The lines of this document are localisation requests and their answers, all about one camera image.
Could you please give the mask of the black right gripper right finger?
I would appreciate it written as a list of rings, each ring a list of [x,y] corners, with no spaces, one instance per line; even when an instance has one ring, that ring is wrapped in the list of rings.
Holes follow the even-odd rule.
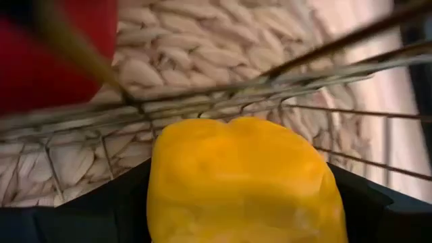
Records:
[[[349,242],[431,243],[431,205],[329,165],[340,191]]]

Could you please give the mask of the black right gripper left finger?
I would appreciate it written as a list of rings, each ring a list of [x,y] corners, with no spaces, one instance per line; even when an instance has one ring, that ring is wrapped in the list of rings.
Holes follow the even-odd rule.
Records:
[[[151,160],[59,207],[1,209],[1,243],[145,243]]]

